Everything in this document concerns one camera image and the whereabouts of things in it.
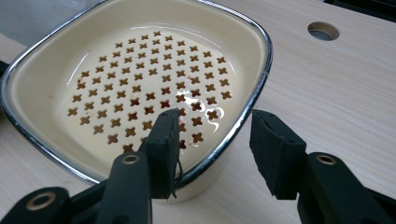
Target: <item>table hole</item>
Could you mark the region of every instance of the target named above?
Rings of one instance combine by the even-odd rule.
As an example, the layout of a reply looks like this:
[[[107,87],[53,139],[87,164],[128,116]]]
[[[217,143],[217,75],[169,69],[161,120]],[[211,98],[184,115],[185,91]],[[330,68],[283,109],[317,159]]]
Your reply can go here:
[[[340,31],[333,25],[324,21],[315,21],[308,25],[308,32],[314,38],[332,41],[340,36]]]

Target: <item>black plastic part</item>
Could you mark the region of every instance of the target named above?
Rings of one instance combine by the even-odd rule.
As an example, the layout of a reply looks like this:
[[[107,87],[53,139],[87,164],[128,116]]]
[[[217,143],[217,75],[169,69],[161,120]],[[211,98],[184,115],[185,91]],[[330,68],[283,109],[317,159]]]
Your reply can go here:
[[[396,0],[325,0],[324,2],[396,22]]]
[[[95,223],[152,223],[144,153],[128,152],[114,160]]]
[[[6,72],[8,64],[0,61],[0,77]]]
[[[70,198],[70,223],[93,223],[105,193],[106,180]]]
[[[259,171],[277,199],[295,200],[306,143],[277,116],[260,110],[252,114],[250,148]]]
[[[179,163],[178,110],[161,113],[148,137],[139,148],[148,156],[151,198],[168,199],[176,191],[176,168]]]
[[[6,214],[1,224],[68,223],[69,194],[62,188],[36,190],[22,199]]]
[[[393,223],[370,191],[333,155],[309,154],[304,174],[325,223]]]
[[[396,223],[396,200],[378,193],[372,189],[368,189],[375,198],[375,200],[379,203],[379,205],[384,209],[384,211],[393,219],[394,223]]]

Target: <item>wooden table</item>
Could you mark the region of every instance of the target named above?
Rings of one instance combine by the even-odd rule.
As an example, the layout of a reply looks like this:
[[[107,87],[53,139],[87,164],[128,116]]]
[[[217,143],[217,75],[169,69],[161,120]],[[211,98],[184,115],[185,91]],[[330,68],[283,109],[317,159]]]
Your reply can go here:
[[[396,24],[314,0],[218,0],[261,24],[275,57],[256,108],[281,117],[308,144],[346,162],[362,184],[396,198]],[[307,32],[338,28],[334,41]],[[23,46],[0,35],[0,59]],[[299,223],[296,202],[278,202],[248,147],[250,120],[234,140],[215,184],[177,204],[153,205],[155,223]],[[0,116],[0,217],[27,193],[88,187],[41,155]]]

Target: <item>cross-shaped hole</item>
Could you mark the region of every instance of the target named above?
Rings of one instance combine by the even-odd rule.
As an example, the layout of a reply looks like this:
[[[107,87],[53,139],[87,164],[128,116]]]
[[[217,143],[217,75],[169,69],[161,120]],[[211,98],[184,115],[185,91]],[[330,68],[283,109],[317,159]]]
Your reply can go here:
[[[186,86],[184,85],[184,82],[177,82],[176,86],[177,86],[178,90],[186,88]]]
[[[191,95],[192,97],[195,97],[195,96],[200,96],[201,93],[199,92],[199,89],[196,89],[195,91],[191,91]]]
[[[206,62],[206,63],[204,63],[204,65],[205,65],[205,68],[213,67],[212,62]]]
[[[190,51],[191,51],[191,52],[197,51],[197,50],[198,50],[198,46],[192,46],[192,47],[190,47]]]
[[[80,102],[81,101],[81,94],[80,95],[74,95],[73,96],[73,103],[74,102]]]
[[[85,89],[85,82],[80,82],[80,83],[78,83],[78,84],[77,84],[77,89],[78,89],[78,90],[80,90],[80,89]]]
[[[120,79],[120,86],[128,85],[128,78]]]
[[[186,101],[186,98],[184,98],[184,94],[177,95],[176,98],[178,103]]]
[[[186,149],[187,147],[186,147],[186,141],[185,140],[181,140],[180,141],[180,148],[181,149]]]
[[[85,110],[93,109],[93,102],[85,104]]]
[[[124,145],[122,146],[123,153],[134,151],[134,144]]]
[[[134,74],[134,80],[135,81],[141,80],[141,79],[143,79],[143,74],[142,73]]]
[[[161,109],[167,108],[167,107],[171,107],[169,105],[169,101],[161,101]]]
[[[179,125],[178,125],[178,130],[179,130],[181,133],[186,132],[186,124],[185,124],[185,123],[179,124]]]
[[[113,83],[105,85],[105,91],[112,91],[113,90]]]
[[[92,84],[97,84],[97,83],[101,83],[100,77],[94,77],[92,79]]]
[[[165,45],[164,47],[165,47],[165,50],[172,49],[172,45]]]
[[[184,70],[176,71],[176,73],[177,73],[177,76],[178,76],[178,77],[184,77],[184,76],[186,76],[186,74],[184,73]]]
[[[199,77],[191,77],[191,84],[196,84],[196,83],[200,83]]]
[[[122,68],[121,70],[122,70],[123,74],[131,73],[131,68],[130,67]]]
[[[89,95],[89,97],[91,97],[91,96],[95,96],[95,95],[97,95],[97,94],[98,94],[98,90],[97,90],[97,89],[95,89],[95,90],[89,90],[89,92],[90,92],[90,95]]]
[[[167,81],[171,81],[172,79],[171,79],[171,76],[170,75],[168,75],[168,76],[163,76],[163,82],[167,82]]]
[[[69,113],[67,114],[67,116],[75,116],[77,114],[77,108],[73,108],[73,109],[69,109]]]
[[[153,69],[149,69],[148,70],[148,75],[149,76],[153,76],[153,75],[157,75],[157,74],[158,74],[157,68],[153,68]]]
[[[218,63],[225,63],[224,57],[218,58]]]
[[[192,107],[192,110],[193,110],[193,111],[195,111],[195,110],[202,110],[202,108],[201,108],[201,103],[199,103],[199,102],[191,104],[191,107]]]
[[[210,78],[215,78],[215,77],[213,77],[213,73],[212,72],[209,72],[209,73],[205,73],[205,78],[206,79],[210,79]]]
[[[137,58],[139,58],[139,59],[141,59],[141,58],[146,58],[146,53],[145,53],[145,52],[143,52],[143,53],[138,53],[138,54],[137,54]]]
[[[192,121],[192,126],[194,126],[194,127],[203,124],[201,117],[192,118],[191,121]]]
[[[125,98],[125,91],[117,91],[117,99]]]
[[[222,92],[221,93],[223,100],[228,99],[232,97],[231,92],[230,91],[226,91],[226,92]]]
[[[139,104],[139,98],[136,98],[136,99],[132,99],[132,100],[131,100],[131,106],[134,106],[134,105],[140,105],[140,104]]]
[[[210,98],[208,97],[208,98],[206,98],[206,100],[207,100],[208,105],[215,105],[218,103],[218,101],[216,100],[216,97],[214,97],[214,96],[212,96]]]
[[[120,126],[121,126],[120,119],[112,119],[111,120],[111,127],[112,128],[120,127]]]
[[[124,58],[125,63],[131,63],[132,62],[132,57]]]
[[[113,52],[113,58],[118,58],[121,56],[121,52],[117,51],[117,52]]]
[[[137,63],[136,69],[145,68],[145,63]]]
[[[103,133],[103,124],[93,126],[93,134]]]
[[[107,56],[99,57],[99,63],[107,61]]]
[[[160,53],[160,49],[152,49],[151,54]]]
[[[145,107],[145,115],[154,114],[154,106]]]
[[[207,91],[215,91],[215,85],[214,84],[209,84],[209,85],[205,85],[206,86],[206,90]]]
[[[223,75],[223,74],[228,74],[227,68],[225,68],[225,67],[219,68],[218,70],[219,70],[219,73],[220,73],[221,75]]]
[[[111,78],[115,78],[116,77],[116,73],[112,72],[112,73],[107,73],[107,79],[111,79]]]
[[[90,71],[81,72],[82,77],[88,77],[90,75]]]
[[[165,94],[170,94],[170,93],[171,93],[169,87],[167,87],[167,88],[161,88],[161,91],[163,91],[163,95],[165,95]]]
[[[212,54],[210,53],[210,51],[203,52],[203,54],[204,54],[205,58],[212,57]]]
[[[110,134],[108,137],[107,137],[107,139],[108,139],[108,141],[107,141],[107,143],[109,144],[109,145],[111,145],[112,143],[118,143],[119,142],[119,139],[117,138],[119,135],[118,134]]]
[[[212,120],[212,119],[218,119],[218,118],[219,118],[218,112],[217,112],[216,110],[207,111],[206,114],[208,115],[208,117],[209,117],[210,120]]]
[[[140,92],[140,91],[142,91],[140,87],[141,87],[140,85],[132,86],[132,92]]]
[[[146,100],[155,100],[155,92],[147,93],[146,94]]]
[[[219,81],[221,86],[230,86],[230,83],[228,82],[228,79],[223,79]]]
[[[102,97],[101,100],[102,100],[102,105],[109,104],[110,103],[110,96]]]
[[[163,65],[163,71],[166,71],[166,70],[171,70],[172,69],[172,67],[171,67],[171,64],[169,63],[169,64],[164,64]]]
[[[81,123],[79,125],[89,124],[90,123],[90,116],[82,117],[80,120],[81,120]]]
[[[137,112],[128,114],[128,121],[136,120],[136,119],[137,119]]]
[[[147,130],[147,129],[152,129],[152,121],[143,121],[143,131]]]
[[[110,63],[110,68],[112,68],[112,67],[118,67],[118,66],[119,66],[119,62]]]
[[[204,142],[204,138],[202,137],[202,133],[193,134],[192,135],[192,142],[193,143]]]
[[[185,65],[184,60],[177,60],[177,66]]]
[[[186,55],[186,53],[184,52],[184,49],[177,50],[177,56],[180,56],[180,55]]]
[[[150,64],[158,63],[158,58],[150,59]]]
[[[191,69],[191,72],[192,72],[192,73],[194,73],[194,72],[199,72],[198,65],[191,66],[190,69]]]
[[[186,108],[180,108],[180,109],[178,110],[178,114],[179,114],[180,116],[186,116]]]
[[[135,136],[136,133],[134,132],[134,127],[130,128],[130,129],[125,129],[125,137],[129,137],[129,136]]]
[[[123,111],[123,104],[114,105],[114,113]]]
[[[191,59],[192,62],[199,61],[198,60],[198,55],[190,56],[190,59]]]
[[[106,118],[107,117],[107,110],[99,110],[98,111],[98,117],[99,119],[101,118]]]

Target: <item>enamel dish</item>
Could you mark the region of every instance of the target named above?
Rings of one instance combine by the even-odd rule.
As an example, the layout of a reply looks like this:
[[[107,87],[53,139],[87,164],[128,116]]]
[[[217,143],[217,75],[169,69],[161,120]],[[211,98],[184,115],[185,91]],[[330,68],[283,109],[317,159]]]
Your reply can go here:
[[[138,150],[161,112],[178,108],[184,189],[230,145],[271,61],[267,33],[227,7],[102,1],[17,58],[3,76],[1,101],[35,147],[92,183],[106,179],[118,155]]]

